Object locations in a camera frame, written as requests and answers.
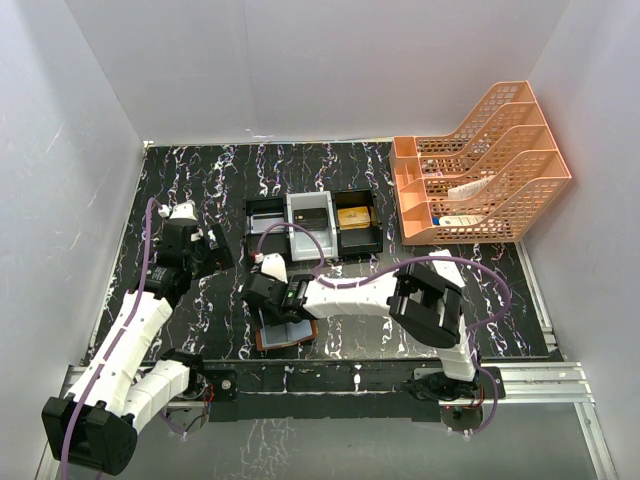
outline black marble surface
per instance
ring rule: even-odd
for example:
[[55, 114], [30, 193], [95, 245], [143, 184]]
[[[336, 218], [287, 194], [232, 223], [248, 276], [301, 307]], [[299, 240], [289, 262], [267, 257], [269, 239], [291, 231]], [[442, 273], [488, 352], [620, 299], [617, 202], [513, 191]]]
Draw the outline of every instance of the black marble surface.
[[[158, 147], [148, 150], [95, 345], [99, 347], [119, 312], [125, 288], [141, 263], [144, 207], [155, 196], [175, 205], [194, 200], [207, 223], [219, 222], [238, 266], [195, 284], [176, 307], [148, 353], [155, 360], [176, 347], [200, 352], [205, 359], [419, 358], [434, 351], [414, 341], [393, 320], [382, 317], [332, 317], [318, 322], [319, 335], [296, 347], [266, 353], [255, 349], [255, 334], [238, 288], [248, 269], [243, 258], [244, 198], [320, 190], [372, 188], [385, 231], [383, 253], [359, 262], [330, 260], [328, 276], [366, 276], [381, 265], [425, 255], [437, 247], [401, 244], [388, 155], [390, 143], [270, 144], [204, 147]], [[161, 233], [154, 215], [153, 239]], [[479, 261], [505, 278], [513, 305], [505, 321], [488, 325], [477, 339], [485, 357], [546, 357], [544, 341], [514, 244], [449, 245], [453, 255]], [[460, 268], [467, 283], [467, 323], [486, 318], [499, 307], [491, 282]]]

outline silver metal bar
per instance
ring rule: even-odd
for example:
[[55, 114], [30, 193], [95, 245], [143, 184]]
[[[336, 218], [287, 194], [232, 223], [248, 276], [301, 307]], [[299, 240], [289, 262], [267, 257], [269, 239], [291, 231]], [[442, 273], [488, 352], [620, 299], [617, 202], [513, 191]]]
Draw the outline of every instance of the silver metal bar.
[[58, 467], [60, 462], [53, 458], [49, 444], [44, 446], [42, 458], [40, 459], [40, 465], [36, 471], [35, 480], [55, 480], [58, 474]]
[[164, 144], [158, 144], [156, 145], [152, 140], [148, 141], [150, 143], [149, 147], [150, 148], [162, 148], [162, 147], [210, 147], [210, 146], [219, 146], [219, 145], [237, 145], [237, 144], [242, 144], [242, 145], [268, 145], [270, 143], [277, 143], [279, 145], [298, 145], [298, 144], [307, 144], [307, 143], [385, 143], [385, 142], [392, 142], [393, 141], [393, 137], [366, 137], [366, 138], [343, 138], [343, 139], [335, 139], [335, 140], [328, 140], [326, 138], [324, 139], [317, 139], [317, 140], [302, 140], [302, 141], [295, 141], [295, 140], [278, 140], [278, 139], [273, 139], [273, 138], [264, 138], [264, 139], [260, 139], [260, 140], [255, 140], [255, 141], [238, 141], [238, 142], [226, 142], [226, 143], [181, 143], [180, 145], [164, 145]]
[[536, 276], [533, 272], [533, 267], [531, 266], [531, 259], [529, 258], [527, 248], [525, 247], [522, 240], [516, 243], [516, 250], [518, 252], [518, 256], [520, 257], [520, 264], [522, 265], [522, 270], [524, 271], [527, 285], [529, 285], [529, 291], [531, 292], [531, 298], [533, 299], [533, 305], [536, 309], [538, 321], [540, 322], [542, 328], [553, 328], [551, 325], [549, 312], [547, 311], [547, 307], [545, 306], [544, 300], [542, 299], [540, 286], [538, 285], [538, 281], [536, 280]]
[[[485, 366], [500, 369], [506, 398], [500, 403], [591, 403], [591, 389], [578, 362], [525, 363], [505, 362], [487, 363]], [[67, 372], [62, 396], [80, 378], [85, 367], [72, 367]], [[319, 395], [325, 392], [305, 392], [306, 395]], [[198, 401], [174, 399], [170, 408], [201, 407]]]
[[604, 441], [600, 423], [593, 404], [576, 403], [576, 413], [582, 427], [582, 434], [587, 442], [593, 467], [599, 480], [617, 480], [615, 467], [609, 455], [609, 449]]
[[549, 353], [558, 349], [558, 341], [556, 340], [556, 336], [552, 334], [544, 335], [544, 342], [547, 345], [547, 350]]

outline white enclosure wall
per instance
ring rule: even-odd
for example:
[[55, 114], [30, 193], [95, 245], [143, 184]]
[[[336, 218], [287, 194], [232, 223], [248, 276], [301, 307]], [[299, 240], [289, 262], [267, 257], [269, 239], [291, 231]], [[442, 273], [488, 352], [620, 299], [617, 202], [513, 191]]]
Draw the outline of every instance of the white enclosure wall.
[[531, 81], [573, 184], [526, 237], [564, 352], [580, 360], [622, 479], [640, 472], [640, 4], [574, 0]]
[[2, 1], [0, 30], [0, 470], [22, 479], [100, 311], [142, 145], [63, 0]]
[[567, 0], [66, 0], [144, 140], [453, 130]]

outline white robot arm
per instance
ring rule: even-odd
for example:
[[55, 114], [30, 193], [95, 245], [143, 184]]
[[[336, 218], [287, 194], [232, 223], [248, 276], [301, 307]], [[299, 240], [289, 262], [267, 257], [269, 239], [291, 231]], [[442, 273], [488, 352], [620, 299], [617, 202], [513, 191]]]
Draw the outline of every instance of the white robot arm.
[[[151, 418], [176, 395], [199, 388], [202, 359], [173, 349], [140, 382], [133, 383], [152, 340], [191, 282], [235, 266], [219, 225], [213, 225], [205, 238], [193, 202], [172, 211], [163, 206], [160, 214], [168, 218], [155, 260], [144, 273], [142, 292], [138, 281], [125, 294], [120, 313], [83, 375], [64, 399], [49, 398], [42, 411], [49, 445], [58, 460], [65, 434], [72, 429], [69, 462], [117, 475], [129, 463], [137, 435]], [[76, 408], [81, 410], [74, 423]]]
[[[332, 315], [392, 317], [417, 341], [435, 348], [447, 378], [461, 382], [476, 378], [461, 289], [426, 265], [407, 265], [366, 285], [339, 289], [323, 285], [312, 275], [295, 275], [288, 281], [279, 254], [261, 260], [242, 291], [256, 328]], [[362, 280], [330, 279], [334, 285]]]

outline purple cable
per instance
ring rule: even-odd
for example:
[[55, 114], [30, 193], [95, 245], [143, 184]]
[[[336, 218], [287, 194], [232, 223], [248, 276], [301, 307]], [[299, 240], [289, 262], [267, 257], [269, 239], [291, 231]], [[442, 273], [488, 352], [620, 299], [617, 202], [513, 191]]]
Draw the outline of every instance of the purple cable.
[[158, 412], [158, 415], [160, 415], [160, 418], [162, 419], [162, 421], [166, 423], [174, 433], [178, 433], [180, 435], [184, 435], [185, 433], [187, 433], [187, 431], [184, 428], [182, 428], [180, 425], [176, 425], [171, 420], [169, 420], [169, 417], [167, 417], [167, 415], [164, 412]]
[[307, 230], [304, 227], [301, 227], [300, 225], [296, 225], [295, 223], [289, 223], [289, 222], [278, 222], [278, 223], [274, 223], [273, 225], [269, 225], [269, 227], [262, 233], [262, 236], [258, 241], [258, 247], [257, 247], [258, 252], [262, 250], [262, 244], [264, 243], [264, 240], [266, 236], [269, 234], [269, 232], [276, 227], [282, 227], [282, 226], [291, 227], [294, 230], [299, 230], [300, 232], [308, 236], [311, 239], [311, 241], [314, 243], [314, 245], [318, 249], [318, 253], [320, 254], [320, 262], [318, 262], [318, 265], [313, 267], [313, 270], [311, 272], [316, 277], [316, 280], [318, 281], [318, 283], [324, 285], [325, 287], [337, 288], [339, 290], [342, 290], [345, 288], [355, 288], [358, 286], [366, 285], [380, 278], [381, 276], [386, 275], [387, 273], [393, 272], [395, 270], [399, 270], [400, 268], [410, 265], [412, 263], [433, 262], [433, 261], [455, 262], [461, 265], [477, 268], [481, 272], [490, 276], [491, 279], [498, 285], [500, 293], [504, 297], [504, 304], [502, 305], [500, 310], [498, 310], [496, 313], [489, 316], [485, 320], [482, 320], [480, 322], [474, 323], [473, 325], [467, 326], [467, 332], [472, 332], [474, 330], [477, 330], [480, 327], [483, 327], [484, 325], [497, 322], [498, 320], [502, 319], [505, 316], [505, 314], [509, 311], [509, 308], [511, 307], [511, 290], [509, 289], [509, 286], [506, 284], [506, 282], [502, 278], [500, 278], [500, 276], [497, 273], [495, 273], [490, 268], [485, 267], [484, 265], [481, 265], [477, 262], [473, 262], [471, 260], [467, 260], [465, 258], [459, 258], [459, 257], [437, 257], [437, 256], [425, 255], [422, 257], [409, 258], [407, 260], [403, 260], [389, 267], [385, 267], [382, 270], [379, 270], [373, 275], [360, 281], [349, 282], [349, 283], [337, 283], [337, 284], [331, 283], [328, 280], [325, 280], [324, 278], [322, 278], [320, 274], [320, 269], [325, 266], [326, 262], [325, 262], [324, 252], [322, 251], [322, 247], [320, 246], [318, 239], [309, 230]]
[[480, 433], [482, 430], [484, 430], [489, 426], [489, 424], [493, 420], [493, 417], [496, 416], [496, 411], [498, 410], [498, 397], [500, 396], [500, 392], [498, 391], [498, 383], [496, 382], [496, 379], [493, 378], [493, 375], [491, 375], [491, 372], [489, 372], [489, 370], [481, 367], [478, 364], [477, 356], [478, 356], [477, 352], [473, 352], [473, 356], [472, 356], [473, 366], [476, 367], [476, 370], [478, 370], [480, 373], [488, 377], [489, 380], [491, 381], [491, 388], [493, 389], [493, 404], [491, 405], [491, 413], [489, 413], [489, 417], [484, 422], [482, 422], [482, 425], [476, 428], [473, 431], [473, 433]]
[[[493, 322], [497, 322], [498, 320], [501, 320], [505, 316], [505, 314], [509, 311], [509, 308], [511, 307], [511, 290], [509, 289], [509, 286], [507, 285], [507, 283], [502, 278], [500, 278], [500, 276], [496, 272], [494, 272], [493, 270], [491, 270], [488, 267], [485, 267], [484, 265], [481, 265], [480, 263], [473, 262], [471, 260], [467, 260], [465, 258], [460, 258], [460, 257], [438, 257], [438, 256], [430, 256], [430, 255], [425, 255], [425, 256], [422, 256], [422, 257], [414, 257], [414, 258], [410, 258], [410, 259], [398, 262], [398, 263], [396, 263], [394, 265], [391, 265], [390, 267], [385, 267], [382, 270], [377, 271], [373, 275], [371, 275], [371, 276], [369, 276], [369, 277], [367, 277], [367, 278], [365, 278], [363, 280], [359, 280], [359, 281], [355, 281], [355, 282], [349, 282], [349, 283], [339, 283], [339, 284], [331, 283], [331, 282], [325, 280], [324, 278], [322, 278], [322, 276], [320, 274], [320, 269], [325, 266], [325, 258], [324, 258], [324, 252], [322, 251], [322, 247], [320, 246], [320, 243], [318, 242], [318, 239], [316, 237], [314, 237], [313, 234], [310, 231], [308, 231], [306, 228], [301, 227], [300, 225], [296, 225], [295, 223], [289, 223], [289, 222], [278, 222], [278, 223], [274, 223], [273, 225], [269, 225], [269, 227], [263, 232], [262, 236], [260, 237], [260, 240], [258, 241], [258, 252], [260, 252], [262, 250], [262, 244], [263, 244], [267, 234], [271, 230], [273, 230], [274, 228], [280, 227], [280, 226], [291, 227], [294, 230], [298, 230], [298, 231], [304, 233], [306, 236], [308, 236], [311, 239], [311, 241], [314, 243], [314, 245], [318, 249], [318, 253], [320, 254], [320, 262], [318, 262], [318, 265], [316, 265], [311, 272], [313, 273], [314, 277], [316, 278], [316, 281], [318, 283], [324, 285], [325, 287], [337, 288], [339, 290], [342, 290], [342, 289], [345, 289], [345, 288], [355, 288], [355, 287], [359, 287], [361, 285], [366, 285], [368, 283], [371, 283], [374, 280], [380, 278], [381, 276], [386, 275], [387, 273], [393, 272], [393, 271], [398, 270], [398, 269], [400, 269], [402, 267], [405, 267], [407, 265], [411, 265], [412, 263], [445, 261], [445, 262], [454, 262], [454, 263], [458, 263], [458, 264], [465, 265], [465, 266], [468, 266], [468, 267], [477, 268], [481, 272], [487, 274], [496, 283], [496, 285], [498, 286], [498, 289], [500, 290], [500, 293], [501, 293], [502, 297], [504, 298], [504, 303], [503, 303], [502, 307], [500, 308], [500, 310], [498, 310], [496, 313], [490, 315], [485, 320], [482, 320], [480, 322], [474, 323], [473, 325], [467, 326], [467, 333], [472, 334], [473, 332], [475, 332], [475, 330], [477, 330], [478, 328], [480, 328], [480, 327], [482, 327], [484, 325], [487, 325], [489, 323], [493, 323]], [[491, 386], [493, 388], [493, 406], [491, 407], [491, 413], [489, 414], [489, 417], [487, 418], [487, 420], [485, 422], [483, 422], [482, 425], [480, 425], [475, 430], [475, 433], [480, 433], [481, 431], [483, 431], [485, 428], [487, 428], [489, 426], [489, 424], [493, 420], [493, 417], [496, 414], [496, 410], [497, 410], [497, 407], [498, 407], [499, 391], [498, 391], [498, 384], [496, 383], [495, 378], [493, 378], [493, 375], [491, 375], [491, 373], [487, 369], [481, 367], [478, 364], [477, 352], [475, 352], [475, 351], [472, 354], [472, 361], [473, 361], [473, 365], [476, 368], [476, 370], [478, 372], [482, 373], [483, 375], [486, 375], [489, 378], [489, 380], [491, 381]]]
[[[145, 213], [145, 239], [144, 239], [144, 253], [142, 257], [142, 273], [140, 274], [140, 283], [138, 285], [138, 292], [136, 294], [136, 299], [133, 302], [133, 307], [131, 308], [131, 312], [129, 313], [129, 316], [125, 320], [123, 327], [129, 326], [129, 324], [132, 322], [133, 317], [135, 317], [136, 312], [138, 311], [138, 306], [140, 305], [140, 300], [142, 299], [142, 293], [144, 292], [144, 284], [147, 280], [147, 270], [149, 269], [149, 255], [151, 254], [151, 215], [153, 213], [154, 206], [161, 207], [162, 205], [155, 198], [150, 198], [149, 201], [147, 202], [147, 210]], [[122, 338], [122, 335], [124, 335], [124, 332], [125, 330], [121, 328], [116, 334], [115, 338], [113, 339], [113, 342], [111, 342], [111, 345], [109, 345], [109, 348], [107, 348], [107, 351], [104, 354], [103, 359], [105, 361], [108, 360], [109, 357], [111, 356], [111, 353], [113, 353], [113, 350], [116, 348], [116, 345]], [[89, 380], [89, 383], [87, 383], [87, 386], [82, 392], [82, 395], [80, 395], [80, 398], [78, 399], [78, 402], [76, 403], [76, 406], [73, 409], [73, 412], [71, 413], [71, 418], [69, 419], [67, 430], [65, 431], [65, 434], [64, 434], [64, 440], [62, 442], [62, 454], [60, 456], [60, 472], [61, 472], [62, 480], [68, 480], [69, 478], [69, 450], [71, 448], [71, 437], [73, 435], [73, 430], [76, 426], [76, 423], [78, 422], [80, 411], [82, 410], [82, 407], [87, 401], [87, 398], [91, 393], [91, 389], [93, 388], [95, 383], [98, 381], [98, 378], [100, 378], [100, 372], [102, 372], [103, 368], [104, 368], [104, 364], [98, 365], [98, 367], [96, 368], [96, 371], [94, 372], [93, 376]]]

